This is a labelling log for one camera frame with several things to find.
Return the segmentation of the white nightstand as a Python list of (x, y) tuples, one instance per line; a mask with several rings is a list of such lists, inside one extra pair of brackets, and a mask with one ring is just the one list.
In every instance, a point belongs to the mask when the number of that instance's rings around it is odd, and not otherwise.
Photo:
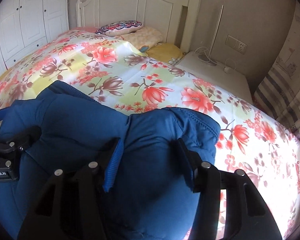
[(191, 51), (176, 66), (253, 104), (246, 77), (222, 63), (212, 66), (201, 61), (198, 55)]

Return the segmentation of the yellow pillow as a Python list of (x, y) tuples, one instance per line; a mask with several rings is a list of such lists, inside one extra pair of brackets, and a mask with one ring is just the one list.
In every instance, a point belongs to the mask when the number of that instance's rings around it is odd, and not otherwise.
[(177, 46), (171, 43), (158, 43), (147, 50), (146, 53), (149, 57), (172, 66), (176, 65), (185, 55)]

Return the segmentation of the patterned decorative pillow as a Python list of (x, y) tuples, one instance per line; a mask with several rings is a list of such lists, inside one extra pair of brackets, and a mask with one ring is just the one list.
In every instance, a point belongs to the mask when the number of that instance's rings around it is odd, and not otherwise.
[(119, 21), (111, 24), (104, 25), (95, 31), (98, 35), (107, 35), (109, 37), (120, 36), (132, 33), (143, 27), (143, 23), (140, 21), (129, 20)]

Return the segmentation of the white wooden headboard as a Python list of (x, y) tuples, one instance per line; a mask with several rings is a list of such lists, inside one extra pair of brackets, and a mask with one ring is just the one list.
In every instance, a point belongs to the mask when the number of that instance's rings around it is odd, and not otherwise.
[(190, 51), (201, 0), (77, 0), (78, 27), (136, 20), (157, 29), (163, 41)]

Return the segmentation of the blue quilted down jacket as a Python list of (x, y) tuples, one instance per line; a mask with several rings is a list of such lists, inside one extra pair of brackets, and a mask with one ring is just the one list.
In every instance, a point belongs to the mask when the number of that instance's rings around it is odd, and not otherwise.
[(125, 115), (62, 81), (35, 99), (15, 100), (0, 110), (0, 121), (0, 142), (33, 126), (42, 131), (22, 155), (19, 180), (0, 183), (0, 223), (13, 238), (55, 170), (86, 165), (108, 141), (120, 138), (123, 155), (109, 193), (114, 238), (183, 239), (199, 196), (186, 186), (172, 144), (182, 139), (214, 163), (221, 131), (210, 116), (186, 108)]

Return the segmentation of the slim white desk lamp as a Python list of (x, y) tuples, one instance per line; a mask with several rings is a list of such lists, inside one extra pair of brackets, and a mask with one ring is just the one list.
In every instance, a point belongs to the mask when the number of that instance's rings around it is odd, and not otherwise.
[(212, 58), (212, 51), (215, 45), (215, 41), (218, 35), (218, 31), (220, 28), (220, 24), (221, 24), (221, 20), (222, 20), (222, 16), (223, 16), (223, 11), (224, 11), (224, 5), (222, 4), (218, 13), (218, 18), (217, 18), (217, 22), (214, 28), (214, 32), (213, 32), (213, 36), (211, 38), (211, 42), (210, 45), (207, 49), (204, 49), (202, 52), (199, 53), (198, 55), (198, 59), (210, 66), (217, 66), (217, 62), (216, 60), (214, 60)]

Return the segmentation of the striped patterned curtain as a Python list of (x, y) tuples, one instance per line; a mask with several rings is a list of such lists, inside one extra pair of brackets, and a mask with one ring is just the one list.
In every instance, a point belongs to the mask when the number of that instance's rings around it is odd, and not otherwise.
[(256, 103), (300, 140), (300, 3), (286, 40), (254, 93)]

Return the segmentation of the floral bed sheet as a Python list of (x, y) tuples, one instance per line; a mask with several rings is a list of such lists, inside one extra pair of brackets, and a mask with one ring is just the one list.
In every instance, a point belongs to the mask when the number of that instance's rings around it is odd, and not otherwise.
[(70, 30), (36, 45), (10, 68), (0, 55), (0, 108), (35, 98), (56, 80), (126, 115), (185, 107), (211, 116), (221, 126), (216, 166), (247, 172), (282, 237), (293, 232), (300, 210), (300, 142), (238, 92), (148, 57), (127, 41)]

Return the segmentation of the beige floral pillow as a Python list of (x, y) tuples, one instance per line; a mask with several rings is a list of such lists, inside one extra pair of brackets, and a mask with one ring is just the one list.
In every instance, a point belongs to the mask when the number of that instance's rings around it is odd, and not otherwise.
[(162, 33), (152, 27), (142, 27), (135, 32), (120, 35), (117, 38), (128, 41), (143, 53), (164, 40)]

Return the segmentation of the white wardrobe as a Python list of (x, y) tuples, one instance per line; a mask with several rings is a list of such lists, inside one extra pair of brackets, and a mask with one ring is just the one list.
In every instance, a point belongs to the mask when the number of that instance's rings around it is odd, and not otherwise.
[(68, 0), (2, 0), (0, 76), (68, 29)]

